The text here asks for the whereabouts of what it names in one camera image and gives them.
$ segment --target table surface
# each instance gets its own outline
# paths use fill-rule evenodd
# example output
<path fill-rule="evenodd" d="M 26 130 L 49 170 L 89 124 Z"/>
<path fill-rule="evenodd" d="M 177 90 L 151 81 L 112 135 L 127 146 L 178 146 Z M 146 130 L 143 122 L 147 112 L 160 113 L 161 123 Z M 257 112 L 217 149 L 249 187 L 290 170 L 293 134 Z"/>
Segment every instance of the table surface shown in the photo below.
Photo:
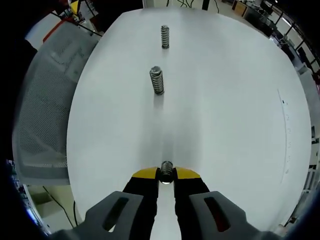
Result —
<path fill-rule="evenodd" d="M 169 49 L 161 25 L 170 28 Z M 153 66 L 163 70 L 162 96 Z M 274 230 L 299 200 L 310 139 L 304 90 L 272 41 L 220 14 L 147 8 L 122 14 L 84 67 L 69 115 L 68 172 L 83 219 L 134 172 L 170 160 L 198 172 L 249 223 Z M 151 239 L 176 239 L 172 184 L 160 184 L 157 204 Z"/>

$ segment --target cable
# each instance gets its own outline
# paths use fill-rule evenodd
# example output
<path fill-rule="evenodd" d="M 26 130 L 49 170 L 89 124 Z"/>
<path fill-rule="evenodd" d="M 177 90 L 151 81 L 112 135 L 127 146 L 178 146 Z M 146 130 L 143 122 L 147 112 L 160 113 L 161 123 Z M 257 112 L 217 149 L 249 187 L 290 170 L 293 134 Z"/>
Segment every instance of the cable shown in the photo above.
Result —
<path fill-rule="evenodd" d="M 69 220 L 69 223 L 71 224 L 72 228 L 74 228 L 74 225 L 71 223 L 70 218 L 69 218 L 65 208 L 48 192 L 48 190 L 44 186 L 42 186 L 42 187 L 46 191 L 46 193 L 50 196 L 50 198 L 52 198 L 52 200 L 55 201 L 63 209 L 63 211 L 66 215 L 66 218 Z"/>
<path fill-rule="evenodd" d="M 91 7 L 89 6 L 89 3 L 87 2 L 88 0 L 84 0 L 85 4 L 87 5 L 89 11 L 92 13 L 92 15 L 95 17 L 96 15 L 94 14 L 94 11 L 92 11 Z"/>
<path fill-rule="evenodd" d="M 186 4 L 188 5 L 188 7 L 191 8 L 190 5 L 189 5 L 189 3 L 188 3 L 188 0 L 185 0 L 185 2 L 186 2 Z"/>
<path fill-rule="evenodd" d="M 76 201 L 73 201 L 73 216 L 75 225 L 78 226 L 77 216 L 76 216 Z"/>
<path fill-rule="evenodd" d="M 79 27 L 81 27 L 81 28 L 84 28 L 85 30 L 87 30 L 87 31 L 89 31 L 89 32 L 91 32 L 91 33 L 93 33 L 93 34 L 96 34 L 96 35 L 102 37 L 101 34 L 95 32 L 95 31 L 92 31 L 91 29 L 89 29 L 89 28 L 87 28 L 87 27 L 85 27 L 85 26 L 82 26 L 81 24 L 75 24 L 75 23 L 72 22 L 72 21 L 69 21 L 69 20 L 67 20 L 67 19 L 63 19 L 63 18 L 60 17 L 58 14 L 55 14 L 55 13 L 53 13 L 53 12 L 50 12 L 50 13 L 51 13 L 52 15 L 55 15 L 56 17 L 60 18 L 60 19 L 63 20 L 63 21 L 66 21 L 66 22 L 71 23 L 71 24 L 73 24 L 73 25 L 75 25 L 75 26 L 79 26 Z"/>
<path fill-rule="evenodd" d="M 186 8 L 188 7 L 187 4 L 185 4 L 185 0 L 182 0 L 182 1 L 177 0 L 177 1 L 178 1 L 179 3 L 181 3 L 180 8 L 181 8 L 183 5 L 185 5 Z"/>
<path fill-rule="evenodd" d="M 214 0 L 214 2 L 215 2 L 215 5 L 216 5 L 216 9 L 218 9 L 218 13 L 219 13 L 220 11 L 219 11 L 217 0 Z"/>

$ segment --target desk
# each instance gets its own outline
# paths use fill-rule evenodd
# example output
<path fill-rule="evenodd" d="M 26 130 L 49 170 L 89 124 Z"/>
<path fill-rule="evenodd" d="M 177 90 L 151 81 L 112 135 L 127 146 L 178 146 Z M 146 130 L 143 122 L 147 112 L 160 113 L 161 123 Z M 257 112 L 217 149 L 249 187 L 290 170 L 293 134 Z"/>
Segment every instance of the desk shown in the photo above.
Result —
<path fill-rule="evenodd" d="M 161 25 L 170 28 L 169 49 Z M 162 97 L 149 76 L 155 65 Z M 171 160 L 245 210 L 249 223 L 274 230 L 302 192 L 311 125 L 299 77 L 272 41 L 221 14 L 146 8 L 122 14 L 93 50 L 66 148 L 82 218 L 134 172 Z M 175 239 L 177 226 L 172 184 L 160 184 L 151 239 Z"/>
<path fill-rule="evenodd" d="M 243 17 L 245 15 L 245 12 L 247 10 L 248 6 L 241 2 L 234 0 L 232 4 L 232 10 L 239 16 Z"/>

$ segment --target chair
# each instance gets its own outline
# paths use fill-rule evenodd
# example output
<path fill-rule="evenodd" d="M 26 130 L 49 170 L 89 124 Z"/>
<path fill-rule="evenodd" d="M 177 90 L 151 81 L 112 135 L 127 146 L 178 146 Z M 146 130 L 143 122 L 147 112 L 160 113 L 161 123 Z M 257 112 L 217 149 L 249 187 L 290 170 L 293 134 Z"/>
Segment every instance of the chair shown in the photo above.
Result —
<path fill-rule="evenodd" d="M 67 127 L 82 70 L 98 40 L 69 22 L 40 47 L 15 108 L 12 152 L 23 184 L 67 185 Z"/>

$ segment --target coil spring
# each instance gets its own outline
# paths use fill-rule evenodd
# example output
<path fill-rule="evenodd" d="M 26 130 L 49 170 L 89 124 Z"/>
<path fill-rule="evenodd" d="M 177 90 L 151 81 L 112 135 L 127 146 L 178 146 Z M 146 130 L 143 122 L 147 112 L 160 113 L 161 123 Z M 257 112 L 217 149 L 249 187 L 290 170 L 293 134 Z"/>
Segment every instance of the coil spring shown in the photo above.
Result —
<path fill-rule="evenodd" d="M 153 85 L 155 94 L 161 95 L 164 93 L 164 79 L 162 75 L 162 70 L 159 66 L 154 66 L 150 70 L 150 77 Z"/>
<path fill-rule="evenodd" d="M 170 184 L 174 180 L 174 165 L 170 161 L 164 161 L 160 168 L 160 182 Z"/>
<path fill-rule="evenodd" d="M 169 27 L 167 25 L 161 26 L 161 43 L 163 49 L 169 48 Z"/>

